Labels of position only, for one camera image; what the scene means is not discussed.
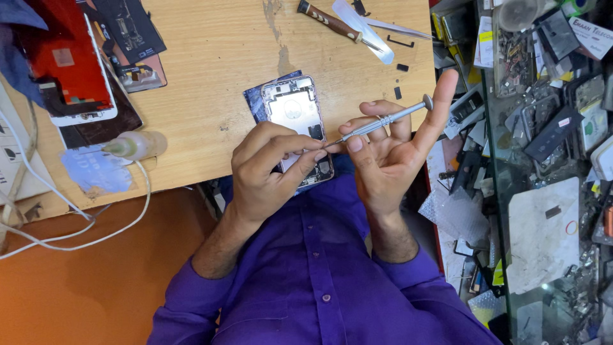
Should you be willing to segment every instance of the orange floor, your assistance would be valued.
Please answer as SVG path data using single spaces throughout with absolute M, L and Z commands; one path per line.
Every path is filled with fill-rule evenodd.
M 116 203 L 89 232 L 56 245 L 111 233 L 132 222 L 144 202 Z M 24 229 L 47 238 L 85 224 L 71 214 Z M 73 252 L 36 246 L 0 260 L 0 344 L 144 344 L 170 278 L 214 224 L 200 195 L 178 188 L 155 193 L 137 225 L 102 243 Z M 28 243 L 10 235 L 9 250 Z

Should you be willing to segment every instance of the forearm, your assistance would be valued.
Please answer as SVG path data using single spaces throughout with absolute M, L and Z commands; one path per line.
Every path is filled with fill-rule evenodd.
M 230 203 L 211 236 L 194 254 L 191 262 L 194 271 L 206 279 L 227 276 L 236 265 L 238 252 L 260 225 L 242 220 Z
M 403 263 L 412 260 L 419 251 L 400 211 L 378 216 L 367 212 L 373 241 L 373 251 L 385 262 Z

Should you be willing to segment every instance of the blue sticker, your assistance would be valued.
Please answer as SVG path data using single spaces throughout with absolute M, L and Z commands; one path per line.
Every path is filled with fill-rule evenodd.
M 99 187 L 109 193 L 125 192 L 132 184 L 132 175 L 126 161 L 108 152 L 104 145 L 91 145 L 66 150 L 61 157 L 68 176 L 85 192 Z

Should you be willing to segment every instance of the precision screwdriver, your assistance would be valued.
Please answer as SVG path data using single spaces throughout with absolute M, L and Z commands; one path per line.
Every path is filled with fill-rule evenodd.
M 306 0 L 300 0 L 300 4 L 298 5 L 298 12 L 302 12 L 309 17 L 313 17 L 319 20 L 322 24 L 328 26 L 330 29 L 334 30 L 336 33 L 341 34 L 345 37 L 350 38 L 355 43 L 363 42 L 367 46 L 375 49 L 379 52 L 383 52 L 383 50 L 376 45 L 366 41 L 362 38 L 362 32 L 353 30 L 349 25 L 345 24 L 340 19 L 337 19 L 325 12 L 322 12 L 317 7 L 311 5 Z
M 430 97 L 429 95 L 424 95 L 423 101 L 415 104 L 414 106 L 410 106 L 408 108 L 406 108 L 405 110 L 401 110 L 397 113 L 394 114 L 389 114 L 389 115 L 385 115 L 375 121 L 372 121 L 371 123 L 361 126 L 360 128 L 356 128 L 353 131 L 351 131 L 351 133 L 344 135 L 342 138 L 340 138 L 339 140 L 326 145 L 323 147 L 323 149 L 328 148 L 332 145 L 336 145 L 336 144 L 340 144 L 341 142 L 345 142 L 347 141 L 347 139 L 349 139 L 351 136 L 355 136 L 355 135 L 365 135 L 368 134 L 374 130 L 377 130 L 381 127 L 384 127 L 386 125 L 389 125 L 390 123 L 398 120 L 401 117 L 407 116 L 408 114 L 417 111 L 421 108 L 425 107 L 428 110 L 432 110 L 434 108 L 434 102 L 432 101 L 432 97 Z

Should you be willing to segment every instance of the silver screwdriver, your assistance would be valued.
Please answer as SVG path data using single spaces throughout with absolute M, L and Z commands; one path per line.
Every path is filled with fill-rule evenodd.
M 397 113 L 394 114 L 389 114 L 389 115 L 385 115 L 375 121 L 372 121 L 371 123 L 361 126 L 360 128 L 356 128 L 353 131 L 351 131 L 351 133 L 344 135 L 342 138 L 340 138 L 339 140 L 326 145 L 323 147 L 323 149 L 330 147 L 332 145 L 336 145 L 336 144 L 340 144 L 341 142 L 345 142 L 347 141 L 350 137 L 352 136 L 356 136 L 356 135 L 365 135 L 368 134 L 374 130 L 377 130 L 381 127 L 387 126 L 390 123 L 398 120 L 401 117 L 407 116 L 408 114 L 417 111 L 421 108 L 425 107 L 428 110 L 432 110 L 434 108 L 434 102 L 432 101 L 432 97 L 430 97 L 429 95 L 424 95 L 424 98 L 421 102 L 415 104 L 414 106 L 410 106 L 408 108 L 406 108 L 405 110 L 401 110 Z

